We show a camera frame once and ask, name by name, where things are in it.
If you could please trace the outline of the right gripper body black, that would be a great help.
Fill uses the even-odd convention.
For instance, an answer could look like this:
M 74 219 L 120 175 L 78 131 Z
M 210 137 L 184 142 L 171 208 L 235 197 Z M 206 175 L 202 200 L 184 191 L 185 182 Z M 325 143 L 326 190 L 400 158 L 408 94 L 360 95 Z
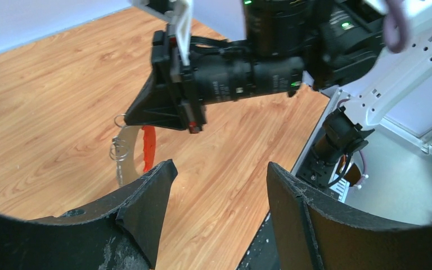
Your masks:
M 207 123 L 206 106 L 276 93 L 294 95 L 304 68 L 300 57 L 262 57 L 244 41 L 193 36 L 184 66 L 169 29 L 154 33 L 152 71 L 166 82 L 190 133 Z

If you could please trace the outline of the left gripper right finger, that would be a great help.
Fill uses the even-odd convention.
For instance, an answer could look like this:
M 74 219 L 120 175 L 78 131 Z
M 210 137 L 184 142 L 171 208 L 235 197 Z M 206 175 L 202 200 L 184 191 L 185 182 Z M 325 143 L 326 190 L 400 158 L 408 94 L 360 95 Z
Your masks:
M 282 269 L 432 269 L 432 224 L 358 210 L 274 162 L 266 181 Z

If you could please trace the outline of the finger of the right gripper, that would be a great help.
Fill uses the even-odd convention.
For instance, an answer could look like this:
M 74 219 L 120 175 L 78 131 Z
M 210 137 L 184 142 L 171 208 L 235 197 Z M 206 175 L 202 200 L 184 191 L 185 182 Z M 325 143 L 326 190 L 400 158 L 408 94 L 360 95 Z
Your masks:
M 164 79 L 150 73 L 139 94 L 124 114 L 128 126 L 150 125 L 184 131 L 187 129 Z

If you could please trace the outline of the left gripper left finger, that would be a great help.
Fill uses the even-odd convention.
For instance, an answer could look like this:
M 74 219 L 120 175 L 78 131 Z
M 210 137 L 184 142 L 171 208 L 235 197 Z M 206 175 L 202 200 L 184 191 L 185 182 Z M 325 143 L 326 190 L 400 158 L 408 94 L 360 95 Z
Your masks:
M 154 269 L 177 174 L 166 160 L 59 217 L 0 214 L 0 269 Z

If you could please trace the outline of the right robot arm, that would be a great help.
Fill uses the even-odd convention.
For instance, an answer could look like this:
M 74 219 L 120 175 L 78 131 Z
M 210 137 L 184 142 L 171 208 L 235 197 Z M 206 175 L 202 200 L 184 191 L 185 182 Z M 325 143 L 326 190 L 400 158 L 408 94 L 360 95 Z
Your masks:
M 306 71 L 312 88 L 344 86 L 366 75 L 383 50 L 408 53 L 401 69 L 432 70 L 432 45 L 415 36 L 432 28 L 432 1 L 241 1 L 245 39 L 191 34 L 192 1 L 133 1 L 166 21 L 154 33 L 151 73 L 124 114 L 128 126 L 195 134 L 205 107 L 287 93 Z

